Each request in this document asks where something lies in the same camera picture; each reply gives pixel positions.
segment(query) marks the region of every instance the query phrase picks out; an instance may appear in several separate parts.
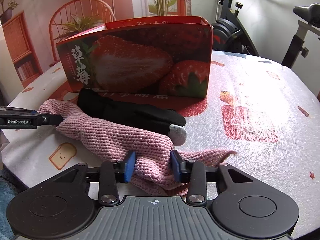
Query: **gray ribbed plate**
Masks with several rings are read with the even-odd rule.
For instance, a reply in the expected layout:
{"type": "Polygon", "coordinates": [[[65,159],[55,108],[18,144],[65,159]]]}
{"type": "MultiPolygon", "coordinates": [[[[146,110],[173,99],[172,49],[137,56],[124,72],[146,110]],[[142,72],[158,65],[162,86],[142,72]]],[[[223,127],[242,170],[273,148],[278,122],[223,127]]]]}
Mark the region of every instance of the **gray ribbed plate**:
{"type": "MultiPolygon", "coordinates": [[[[20,236],[16,240],[25,240],[20,236]]],[[[93,223],[66,240],[239,240],[224,232],[205,208],[181,197],[126,197],[104,207],[93,223]]]]}

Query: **halved strawberry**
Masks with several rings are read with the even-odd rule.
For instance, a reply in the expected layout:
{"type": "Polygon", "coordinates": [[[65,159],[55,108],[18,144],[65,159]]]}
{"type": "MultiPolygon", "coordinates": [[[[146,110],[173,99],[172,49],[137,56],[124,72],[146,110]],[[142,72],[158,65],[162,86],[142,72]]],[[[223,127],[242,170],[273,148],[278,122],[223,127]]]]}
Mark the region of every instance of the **halved strawberry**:
{"type": "Polygon", "coordinates": [[[159,94],[205,98],[209,73],[210,62],[196,60],[178,62],[160,81],[159,94]]]}
{"type": "Polygon", "coordinates": [[[94,42],[90,58],[96,80],[111,92],[135,93],[164,75],[172,65],[171,56],[158,48],[107,35],[94,42]]]}

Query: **crosshair symbol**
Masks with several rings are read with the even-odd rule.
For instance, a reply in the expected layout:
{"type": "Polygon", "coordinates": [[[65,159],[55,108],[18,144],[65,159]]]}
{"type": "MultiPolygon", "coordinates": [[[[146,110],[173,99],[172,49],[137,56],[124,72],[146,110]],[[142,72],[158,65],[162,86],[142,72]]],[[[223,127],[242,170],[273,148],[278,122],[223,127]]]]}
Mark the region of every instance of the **crosshair symbol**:
{"type": "Polygon", "coordinates": [[[149,201],[149,202],[151,202],[153,205],[155,205],[155,204],[158,204],[158,203],[161,202],[161,201],[159,201],[159,200],[157,200],[157,199],[153,199],[153,200],[151,200],[151,201],[149,201]]]}

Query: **exercise bike seat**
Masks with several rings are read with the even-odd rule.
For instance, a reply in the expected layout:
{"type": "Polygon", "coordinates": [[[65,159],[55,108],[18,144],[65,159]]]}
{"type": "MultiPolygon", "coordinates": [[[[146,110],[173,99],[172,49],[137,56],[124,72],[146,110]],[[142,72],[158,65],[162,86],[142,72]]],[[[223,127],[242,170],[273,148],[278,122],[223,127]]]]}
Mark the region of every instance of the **exercise bike seat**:
{"type": "Polygon", "coordinates": [[[320,28],[320,4],[314,3],[307,7],[294,7],[293,12],[314,27],[320,28]]]}

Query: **metal screw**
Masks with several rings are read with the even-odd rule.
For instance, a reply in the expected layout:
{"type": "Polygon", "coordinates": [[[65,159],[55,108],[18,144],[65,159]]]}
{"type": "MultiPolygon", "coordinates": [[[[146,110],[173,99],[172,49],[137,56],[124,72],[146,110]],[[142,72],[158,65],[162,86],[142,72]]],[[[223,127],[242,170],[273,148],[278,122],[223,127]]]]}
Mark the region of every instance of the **metal screw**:
{"type": "Polygon", "coordinates": [[[204,196],[202,196],[202,195],[191,195],[189,197],[189,200],[191,202],[194,202],[194,203],[200,203],[200,202],[204,201],[204,196]]]}
{"type": "Polygon", "coordinates": [[[103,195],[101,196],[101,201],[105,203],[112,203],[117,200],[116,196],[113,195],[103,195]]]}

